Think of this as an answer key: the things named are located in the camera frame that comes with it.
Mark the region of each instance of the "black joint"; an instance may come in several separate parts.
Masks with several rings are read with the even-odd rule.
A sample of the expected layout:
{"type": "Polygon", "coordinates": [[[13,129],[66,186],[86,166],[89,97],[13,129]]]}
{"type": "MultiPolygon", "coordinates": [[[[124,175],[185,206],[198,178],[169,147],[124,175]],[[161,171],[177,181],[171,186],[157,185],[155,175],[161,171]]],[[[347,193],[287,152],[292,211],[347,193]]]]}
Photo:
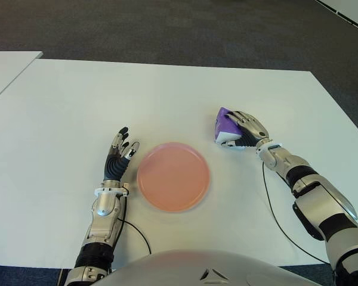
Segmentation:
{"type": "Polygon", "coordinates": [[[297,204],[293,204],[293,211],[305,227],[306,231],[315,239],[323,241],[322,235],[318,232],[318,230],[309,222],[309,220],[304,216],[302,211],[298,208],[297,204]]]}
{"type": "Polygon", "coordinates": [[[353,271],[349,273],[347,269],[343,266],[343,261],[358,253],[358,248],[350,250],[346,254],[344,254],[338,261],[337,266],[335,268],[335,285],[336,286],[358,286],[358,271],[353,271]]]}
{"type": "Polygon", "coordinates": [[[314,175],[318,173],[313,170],[310,166],[297,166],[289,170],[289,172],[286,174],[286,183],[288,186],[293,189],[294,184],[301,178],[308,176],[308,175],[314,175]]]}
{"type": "Polygon", "coordinates": [[[88,243],[81,248],[75,268],[92,266],[109,271],[114,260],[113,249],[105,243],[88,243]]]}
{"type": "Polygon", "coordinates": [[[320,223],[319,228],[326,237],[326,242],[329,241],[330,237],[338,231],[342,231],[347,228],[356,228],[357,226],[347,218],[344,213],[337,213],[320,223]]]}
{"type": "Polygon", "coordinates": [[[292,190],[292,195],[294,195],[295,198],[298,198],[304,194],[306,194],[307,192],[310,192],[312,189],[314,189],[315,187],[321,185],[320,182],[314,182],[312,184],[310,184],[309,186],[306,186],[305,188],[303,188],[301,190],[301,192],[294,192],[292,190]]]}

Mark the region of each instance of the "robot forearm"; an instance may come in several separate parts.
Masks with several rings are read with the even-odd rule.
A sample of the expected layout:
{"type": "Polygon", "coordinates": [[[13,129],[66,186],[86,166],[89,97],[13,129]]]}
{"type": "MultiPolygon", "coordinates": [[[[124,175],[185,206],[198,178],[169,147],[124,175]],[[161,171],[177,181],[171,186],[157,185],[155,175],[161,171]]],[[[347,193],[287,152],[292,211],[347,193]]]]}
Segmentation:
{"type": "Polygon", "coordinates": [[[122,230],[118,220],[121,213],[120,197],[126,197],[128,191],[120,183],[129,161],[137,152],[139,143],[133,143],[128,149],[128,129],[123,128],[115,136],[110,146],[104,168],[102,187],[94,191],[97,196],[92,205],[92,222],[85,235],[75,267],[69,272],[65,286],[91,285],[111,272],[114,248],[122,230]]]}
{"type": "Polygon", "coordinates": [[[325,240],[337,285],[358,285],[358,223],[350,202],[303,158],[268,138],[256,144],[264,164],[277,172],[296,198],[293,210],[307,232],[325,240]]]}

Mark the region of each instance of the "robot finger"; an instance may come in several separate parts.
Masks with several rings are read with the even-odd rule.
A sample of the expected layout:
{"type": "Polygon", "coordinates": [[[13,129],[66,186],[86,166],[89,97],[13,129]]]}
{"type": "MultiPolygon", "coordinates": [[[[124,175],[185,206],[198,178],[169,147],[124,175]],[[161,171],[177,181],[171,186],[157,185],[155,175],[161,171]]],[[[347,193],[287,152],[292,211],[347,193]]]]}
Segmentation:
{"type": "Polygon", "coordinates": [[[125,138],[124,135],[127,134],[127,131],[129,129],[127,127],[123,127],[114,137],[113,142],[112,142],[112,147],[114,149],[116,149],[118,146],[122,145],[122,142],[125,138]]]}
{"type": "Polygon", "coordinates": [[[129,142],[124,143],[120,148],[119,148],[119,153],[122,154],[124,149],[129,146],[129,142]]]}
{"type": "Polygon", "coordinates": [[[249,121],[250,120],[250,115],[248,113],[242,112],[242,111],[235,111],[235,113],[239,114],[241,116],[241,121],[243,121],[244,119],[249,121]]]}
{"type": "Polygon", "coordinates": [[[232,120],[233,122],[235,122],[236,125],[239,125],[240,118],[238,118],[235,114],[233,114],[232,111],[229,111],[225,116],[230,120],[232,120]]]}
{"type": "Polygon", "coordinates": [[[122,158],[125,158],[130,161],[132,157],[135,155],[135,153],[138,151],[138,149],[139,149],[139,142],[135,141],[133,144],[131,144],[131,146],[128,149],[124,151],[122,158]]]}
{"type": "Polygon", "coordinates": [[[122,144],[124,143],[124,140],[125,140],[127,137],[129,137],[129,133],[123,134],[123,135],[122,135],[122,138],[121,138],[120,140],[118,140],[118,144],[117,144],[117,146],[116,146],[116,148],[117,148],[118,150],[121,149],[121,146],[122,146],[122,144]]]}

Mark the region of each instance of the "pink plate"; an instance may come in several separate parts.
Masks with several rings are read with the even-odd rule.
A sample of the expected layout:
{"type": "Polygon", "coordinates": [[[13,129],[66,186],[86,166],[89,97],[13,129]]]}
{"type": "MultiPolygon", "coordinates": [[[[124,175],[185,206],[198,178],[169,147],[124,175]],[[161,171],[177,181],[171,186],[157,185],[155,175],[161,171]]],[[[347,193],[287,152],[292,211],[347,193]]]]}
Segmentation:
{"type": "Polygon", "coordinates": [[[209,169],[191,146],[166,143],[152,149],[138,168],[138,186],[145,198],[167,212],[187,210],[208,190],[209,169]]]}

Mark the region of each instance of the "white table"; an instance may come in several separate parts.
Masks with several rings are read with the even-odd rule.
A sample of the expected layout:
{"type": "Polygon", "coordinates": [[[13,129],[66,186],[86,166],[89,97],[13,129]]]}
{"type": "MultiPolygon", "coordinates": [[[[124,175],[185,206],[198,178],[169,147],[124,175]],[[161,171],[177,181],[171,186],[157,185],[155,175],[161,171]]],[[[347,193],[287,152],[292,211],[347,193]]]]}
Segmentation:
{"type": "Polygon", "coordinates": [[[0,52],[0,93],[42,52],[0,52]]]}
{"type": "MultiPolygon", "coordinates": [[[[0,265],[74,266],[109,145],[123,126],[141,142],[124,177],[132,183],[127,219],[154,253],[211,248],[275,265],[318,263],[276,226],[254,150],[213,143],[221,106],[254,114],[358,212],[358,130],[310,72],[35,60],[0,96],[0,265]],[[154,208],[135,184],[143,156],[168,141],[196,148],[211,171],[206,197],[182,213],[154,208]]],[[[266,177],[280,224],[327,259],[324,243],[294,215],[290,190],[275,173],[266,177]]],[[[114,268],[147,253],[132,228],[121,237],[114,268]]]]}

